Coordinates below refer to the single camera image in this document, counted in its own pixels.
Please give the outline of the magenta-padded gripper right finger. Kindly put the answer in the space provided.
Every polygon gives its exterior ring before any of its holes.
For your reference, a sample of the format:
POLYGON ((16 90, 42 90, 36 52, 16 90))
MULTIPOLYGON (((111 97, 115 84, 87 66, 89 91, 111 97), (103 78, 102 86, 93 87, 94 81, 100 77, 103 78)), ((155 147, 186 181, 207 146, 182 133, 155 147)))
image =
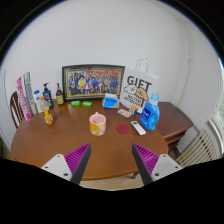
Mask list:
POLYGON ((144 185, 148 185, 182 169, 169 155, 158 155, 136 143, 132 145, 132 154, 144 185))

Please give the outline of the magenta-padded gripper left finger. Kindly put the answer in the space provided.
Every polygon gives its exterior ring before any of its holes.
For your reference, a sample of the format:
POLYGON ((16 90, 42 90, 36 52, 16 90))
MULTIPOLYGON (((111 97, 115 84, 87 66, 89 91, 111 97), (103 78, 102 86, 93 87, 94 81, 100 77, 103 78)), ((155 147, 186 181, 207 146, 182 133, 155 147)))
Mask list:
POLYGON ((66 155, 56 154, 42 169, 79 185, 91 155, 91 144, 87 143, 66 155))

